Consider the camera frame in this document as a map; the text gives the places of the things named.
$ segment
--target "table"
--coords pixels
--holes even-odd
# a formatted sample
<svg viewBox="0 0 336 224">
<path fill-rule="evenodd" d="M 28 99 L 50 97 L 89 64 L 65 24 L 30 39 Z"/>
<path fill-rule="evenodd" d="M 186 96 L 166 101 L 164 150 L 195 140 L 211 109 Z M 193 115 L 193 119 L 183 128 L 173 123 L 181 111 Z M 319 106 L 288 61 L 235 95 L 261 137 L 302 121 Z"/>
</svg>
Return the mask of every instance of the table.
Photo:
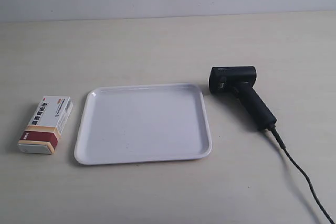
<svg viewBox="0 0 336 224">
<path fill-rule="evenodd" d="M 0 24 L 1 223 L 328 223 L 302 175 L 212 66 L 254 65 L 289 153 L 336 218 L 336 12 Z M 197 161 L 84 167 L 74 160 L 88 92 L 200 85 L 213 150 Z M 75 104 L 54 155 L 16 143 L 43 95 Z"/>
</svg>

